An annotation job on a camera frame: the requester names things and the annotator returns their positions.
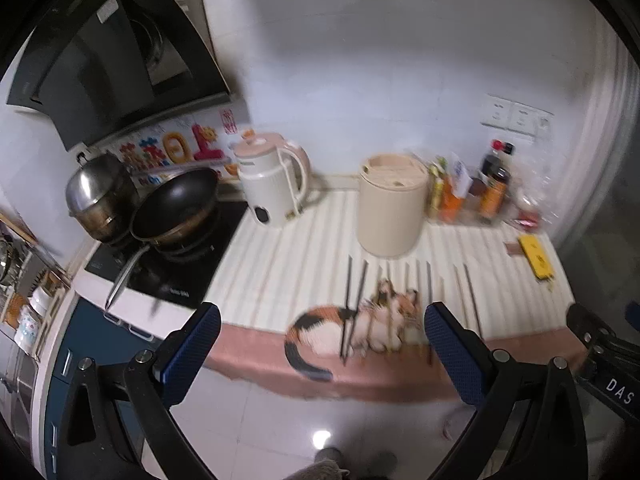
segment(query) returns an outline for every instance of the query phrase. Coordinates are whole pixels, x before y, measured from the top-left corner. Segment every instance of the yellow package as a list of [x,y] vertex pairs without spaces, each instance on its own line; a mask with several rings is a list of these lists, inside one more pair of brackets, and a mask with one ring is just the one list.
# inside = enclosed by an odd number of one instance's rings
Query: yellow package
[[538,238],[534,235],[522,235],[518,237],[527,260],[533,269],[533,273],[539,280],[550,280],[554,276],[554,269],[546,257]]

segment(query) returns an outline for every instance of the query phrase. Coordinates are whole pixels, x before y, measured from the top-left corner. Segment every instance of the white kettle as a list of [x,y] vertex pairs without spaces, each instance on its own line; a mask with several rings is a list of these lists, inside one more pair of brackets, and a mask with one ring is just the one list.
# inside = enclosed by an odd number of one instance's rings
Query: white kettle
[[[234,154],[238,177],[258,223],[282,227],[302,214],[311,176],[305,150],[280,134],[258,134],[236,144]],[[300,188],[292,161],[300,167]]]

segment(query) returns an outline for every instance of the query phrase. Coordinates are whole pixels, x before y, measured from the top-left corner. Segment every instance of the cabinet door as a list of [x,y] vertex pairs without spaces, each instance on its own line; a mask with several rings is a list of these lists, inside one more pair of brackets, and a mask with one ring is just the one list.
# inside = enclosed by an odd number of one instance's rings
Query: cabinet door
[[130,333],[126,323],[113,319],[105,319],[104,312],[87,300],[78,300],[58,352],[54,377],[70,383],[83,357],[91,357],[99,365],[123,363],[142,349],[158,346],[158,339],[145,341]]
[[47,396],[47,408],[44,415],[44,462],[47,480],[55,480],[58,469],[58,443],[60,441],[60,422],[65,409],[68,384],[52,377]]

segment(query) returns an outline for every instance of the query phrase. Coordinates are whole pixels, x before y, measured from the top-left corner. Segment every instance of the condiment bottle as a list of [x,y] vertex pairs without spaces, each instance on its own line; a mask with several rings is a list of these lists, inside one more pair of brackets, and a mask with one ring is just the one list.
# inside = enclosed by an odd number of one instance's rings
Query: condiment bottle
[[429,173],[431,173],[431,193],[429,197],[430,218],[436,218],[440,209],[440,202],[442,201],[442,193],[445,185],[443,178],[445,168],[446,161],[443,158],[439,158],[437,162],[433,162],[429,166]]
[[480,165],[480,172],[478,174],[478,178],[482,180],[484,184],[489,183],[489,178],[491,177],[492,168],[500,164],[501,151],[502,151],[502,142],[498,139],[492,140],[491,151],[484,156],[484,159],[482,160],[482,164]]
[[511,180],[509,160],[512,153],[513,145],[510,143],[505,144],[502,149],[500,163],[492,169],[487,188],[482,196],[478,209],[478,215],[484,221],[490,222],[493,220],[500,210],[502,200],[507,193],[507,188]]
[[440,220],[446,223],[452,223],[456,219],[472,182],[465,165],[458,156],[452,153],[451,158],[440,209]]

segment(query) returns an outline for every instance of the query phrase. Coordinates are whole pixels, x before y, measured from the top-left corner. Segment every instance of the metal chopsticks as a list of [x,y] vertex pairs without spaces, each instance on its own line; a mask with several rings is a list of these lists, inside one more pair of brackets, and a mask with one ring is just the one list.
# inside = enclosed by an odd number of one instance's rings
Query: metal chopsticks
[[[358,313],[360,312],[360,300],[362,300],[362,292],[364,290],[364,280],[367,277],[367,269],[369,268],[369,263],[367,260],[364,260],[362,263],[362,273],[360,274],[360,284],[358,285],[358,297],[356,298],[356,308],[354,311],[353,316],[350,316],[353,319],[353,323],[351,323],[351,331],[349,332],[349,338],[347,339],[347,345],[342,348],[340,347],[340,350],[342,350],[342,364],[345,365],[347,363],[347,359],[349,357],[349,348],[351,347],[351,341],[353,339],[353,332],[355,329],[355,323],[356,323],[356,318],[358,317]],[[349,306],[347,305],[347,311],[348,314],[351,313],[351,309],[349,309]],[[347,325],[347,321],[346,319],[344,320],[344,324],[342,326],[342,330],[344,332],[345,327]]]
[[353,258],[351,255],[349,256],[349,265],[347,266],[347,291],[344,293],[344,307],[347,312],[345,312],[344,319],[342,320],[342,335],[340,336],[340,358],[344,358],[344,337],[345,331],[347,329],[347,318],[351,309],[349,308],[349,293],[351,291],[351,264],[353,263]]

